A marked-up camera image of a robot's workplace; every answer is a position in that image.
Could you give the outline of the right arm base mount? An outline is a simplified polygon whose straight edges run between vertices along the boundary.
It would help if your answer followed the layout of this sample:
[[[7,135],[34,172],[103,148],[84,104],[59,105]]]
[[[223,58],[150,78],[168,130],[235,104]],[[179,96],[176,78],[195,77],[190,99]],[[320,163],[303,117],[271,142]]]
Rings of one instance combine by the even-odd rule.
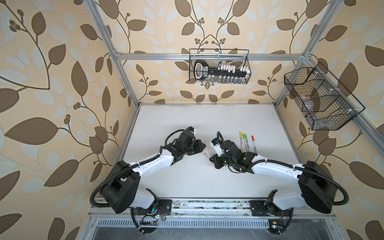
[[[266,200],[252,200],[250,207],[253,217],[289,217],[291,210],[280,210],[273,203],[267,204]]]

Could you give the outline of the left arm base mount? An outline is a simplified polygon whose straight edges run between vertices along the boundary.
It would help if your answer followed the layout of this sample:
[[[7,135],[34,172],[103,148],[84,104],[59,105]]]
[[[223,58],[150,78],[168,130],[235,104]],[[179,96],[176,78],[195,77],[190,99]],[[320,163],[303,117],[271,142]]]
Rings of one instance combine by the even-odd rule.
[[[134,208],[134,213],[139,216],[168,216],[172,211],[173,201],[170,199],[155,200],[148,208]]]

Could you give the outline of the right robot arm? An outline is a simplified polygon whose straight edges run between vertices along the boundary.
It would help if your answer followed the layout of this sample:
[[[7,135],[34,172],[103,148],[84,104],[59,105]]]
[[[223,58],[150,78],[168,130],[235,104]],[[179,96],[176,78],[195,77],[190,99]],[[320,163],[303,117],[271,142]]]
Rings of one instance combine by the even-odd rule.
[[[329,214],[333,206],[344,206],[350,200],[347,191],[317,163],[290,164],[265,158],[257,151],[242,151],[234,142],[225,140],[220,132],[204,155],[216,169],[228,167],[235,174],[265,175],[293,185],[289,191],[272,190],[263,203],[250,203],[256,211],[271,217],[283,219],[284,214],[289,213],[286,222],[270,225],[268,230],[272,235],[282,235],[288,229],[295,208],[310,207]]]

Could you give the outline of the white pen with black print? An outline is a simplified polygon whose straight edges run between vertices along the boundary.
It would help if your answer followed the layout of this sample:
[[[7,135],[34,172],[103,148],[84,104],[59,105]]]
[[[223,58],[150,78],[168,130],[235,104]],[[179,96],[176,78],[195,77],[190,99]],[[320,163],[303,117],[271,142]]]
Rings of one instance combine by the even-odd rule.
[[[243,148],[243,138],[240,137],[240,146],[241,146],[241,150],[244,151],[244,148]]]

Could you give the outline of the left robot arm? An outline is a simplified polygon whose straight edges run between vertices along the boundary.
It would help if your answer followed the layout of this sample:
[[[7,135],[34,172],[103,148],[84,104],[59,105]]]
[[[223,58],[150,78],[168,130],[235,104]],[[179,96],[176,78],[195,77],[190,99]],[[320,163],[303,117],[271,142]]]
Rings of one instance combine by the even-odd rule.
[[[171,212],[171,201],[160,198],[149,188],[140,189],[140,181],[159,170],[181,161],[184,156],[200,154],[206,145],[195,136],[195,129],[176,130],[167,136],[159,152],[137,162],[117,162],[106,179],[91,193],[90,204],[96,208],[112,208],[116,214],[130,210],[134,226],[141,234],[151,233],[159,219]]]

